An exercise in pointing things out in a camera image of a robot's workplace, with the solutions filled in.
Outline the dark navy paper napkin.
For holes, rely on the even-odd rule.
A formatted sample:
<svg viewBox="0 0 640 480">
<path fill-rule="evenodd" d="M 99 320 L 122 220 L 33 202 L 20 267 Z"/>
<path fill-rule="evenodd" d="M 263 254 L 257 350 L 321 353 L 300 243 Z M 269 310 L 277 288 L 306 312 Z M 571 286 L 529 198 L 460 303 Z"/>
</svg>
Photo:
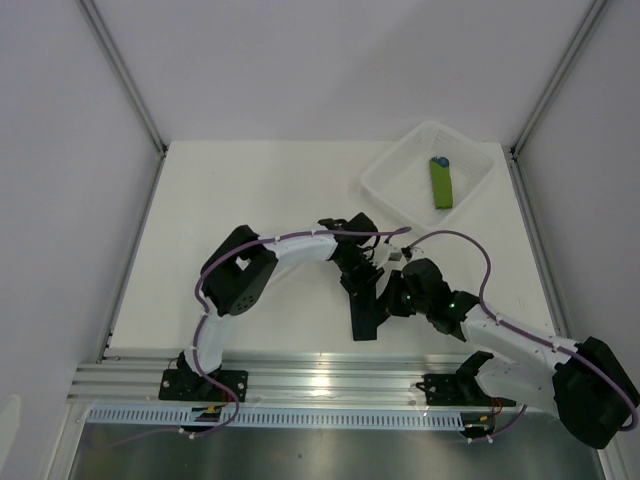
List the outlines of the dark navy paper napkin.
<svg viewBox="0 0 640 480">
<path fill-rule="evenodd" d="M 375 341 L 378 327 L 390 315 L 377 303 L 376 286 L 367 285 L 349 295 L 352 339 L 355 342 Z"/>
</svg>

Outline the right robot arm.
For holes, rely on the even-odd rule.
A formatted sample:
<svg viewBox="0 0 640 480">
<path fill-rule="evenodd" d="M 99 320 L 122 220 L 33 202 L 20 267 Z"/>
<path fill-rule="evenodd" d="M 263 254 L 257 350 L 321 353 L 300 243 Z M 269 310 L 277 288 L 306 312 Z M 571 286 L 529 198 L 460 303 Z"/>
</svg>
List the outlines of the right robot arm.
<svg viewBox="0 0 640 480">
<path fill-rule="evenodd" d="M 595 449 L 639 424 L 639 392 L 606 343 L 547 335 L 501 317 L 480 297 L 451 289 L 429 259 L 392 271 L 375 305 L 386 317 L 423 316 L 474 347 L 454 373 L 424 375 L 418 387 L 430 405 L 529 406 Z"/>
</svg>

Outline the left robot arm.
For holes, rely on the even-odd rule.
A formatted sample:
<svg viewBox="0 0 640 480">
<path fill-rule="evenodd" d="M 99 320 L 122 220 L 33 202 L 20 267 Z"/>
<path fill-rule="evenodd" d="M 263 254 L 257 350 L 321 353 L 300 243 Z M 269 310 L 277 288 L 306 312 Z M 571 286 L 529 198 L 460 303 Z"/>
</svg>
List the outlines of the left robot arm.
<svg viewBox="0 0 640 480">
<path fill-rule="evenodd" d="M 350 303 L 352 339 L 372 341 L 384 321 L 374 312 L 376 284 L 383 269 L 373 261 L 383 234 L 360 212 L 350 220 L 322 219 L 310 229 L 262 237 L 249 226 L 235 228 L 201 267 L 195 286 L 204 315 L 193 343 L 177 360 L 178 390 L 197 400 L 217 387 L 229 319 L 253 307 L 276 274 L 302 263 L 329 261 L 339 269 Z"/>
</svg>

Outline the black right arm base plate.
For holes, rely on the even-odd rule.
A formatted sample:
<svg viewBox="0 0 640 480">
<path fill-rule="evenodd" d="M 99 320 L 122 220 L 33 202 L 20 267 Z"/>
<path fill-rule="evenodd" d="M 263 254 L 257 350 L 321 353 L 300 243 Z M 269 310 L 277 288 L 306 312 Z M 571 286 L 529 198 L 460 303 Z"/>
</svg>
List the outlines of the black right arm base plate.
<svg viewBox="0 0 640 480">
<path fill-rule="evenodd" d="M 458 374 L 425 374 L 415 384 L 430 406 L 490 407 L 497 405 L 514 407 L 516 402 L 503 397 L 490 397 L 484 393 L 473 377 Z"/>
</svg>

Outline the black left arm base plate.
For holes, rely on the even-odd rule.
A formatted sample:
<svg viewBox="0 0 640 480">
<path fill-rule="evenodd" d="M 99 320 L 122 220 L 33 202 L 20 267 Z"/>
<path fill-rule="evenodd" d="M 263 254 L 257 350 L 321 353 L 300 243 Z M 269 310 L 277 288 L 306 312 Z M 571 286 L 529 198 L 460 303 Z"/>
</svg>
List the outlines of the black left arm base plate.
<svg viewBox="0 0 640 480">
<path fill-rule="evenodd" d="M 232 391 L 240 402 L 245 401 L 248 372 L 243 370 L 218 370 L 213 379 Z M 162 401 L 182 402 L 231 402 L 231 395 L 214 386 L 204 377 L 191 371 L 167 369 L 163 372 L 158 398 Z"/>
</svg>

